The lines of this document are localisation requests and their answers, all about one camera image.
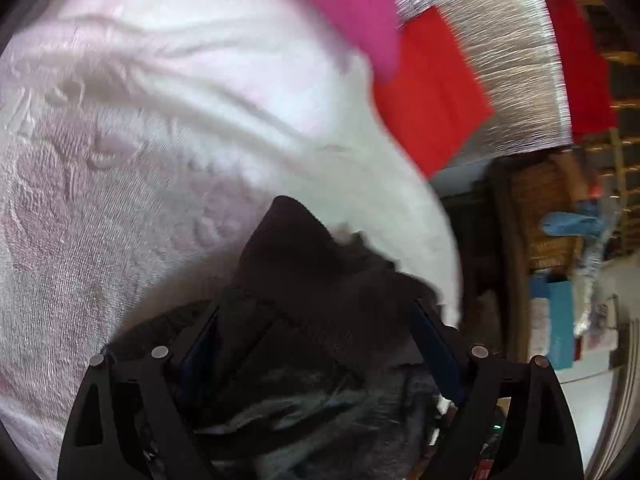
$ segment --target white cloth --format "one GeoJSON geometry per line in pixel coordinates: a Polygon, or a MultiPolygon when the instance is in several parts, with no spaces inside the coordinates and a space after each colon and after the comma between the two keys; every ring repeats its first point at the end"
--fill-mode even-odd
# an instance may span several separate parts
{"type": "Polygon", "coordinates": [[[270,201],[361,230],[458,321],[438,199],[301,0],[49,0],[0,59],[0,418],[53,479],[89,357],[211,297],[270,201]]]}

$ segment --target wicker basket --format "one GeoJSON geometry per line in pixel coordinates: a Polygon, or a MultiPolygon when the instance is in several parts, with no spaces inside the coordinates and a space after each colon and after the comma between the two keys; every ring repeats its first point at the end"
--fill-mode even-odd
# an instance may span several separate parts
{"type": "Polygon", "coordinates": [[[548,236],[540,229],[545,214],[574,210],[560,169],[549,161],[513,173],[511,196],[520,216],[529,268],[567,274],[580,251],[580,238],[548,236]]]}

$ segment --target crinkled metallic surface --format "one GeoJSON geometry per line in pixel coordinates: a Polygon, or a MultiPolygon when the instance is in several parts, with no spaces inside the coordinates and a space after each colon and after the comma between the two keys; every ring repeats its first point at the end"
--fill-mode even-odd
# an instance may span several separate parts
{"type": "Polygon", "coordinates": [[[571,143],[562,65],[544,0],[398,0],[405,21],[432,5],[446,17],[496,110],[452,165],[571,143]]]}

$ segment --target white fabric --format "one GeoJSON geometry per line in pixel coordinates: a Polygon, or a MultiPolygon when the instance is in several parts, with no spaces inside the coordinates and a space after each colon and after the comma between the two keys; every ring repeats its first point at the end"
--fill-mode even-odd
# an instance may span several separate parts
{"type": "Polygon", "coordinates": [[[210,297],[278,194],[366,232],[457,323],[446,216],[301,1],[50,0],[0,81],[0,418],[42,478],[89,357],[210,297]]]}

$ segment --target red fabric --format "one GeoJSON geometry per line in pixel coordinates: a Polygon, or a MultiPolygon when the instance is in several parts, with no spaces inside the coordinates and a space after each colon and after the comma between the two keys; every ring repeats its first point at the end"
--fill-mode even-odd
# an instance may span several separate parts
{"type": "Polygon", "coordinates": [[[373,94],[386,127],[426,177],[492,114],[435,7],[404,26],[396,76],[376,79],[373,94]]]}
{"type": "Polygon", "coordinates": [[[562,61],[574,140],[616,125],[607,62],[574,0],[546,0],[562,61]]]}

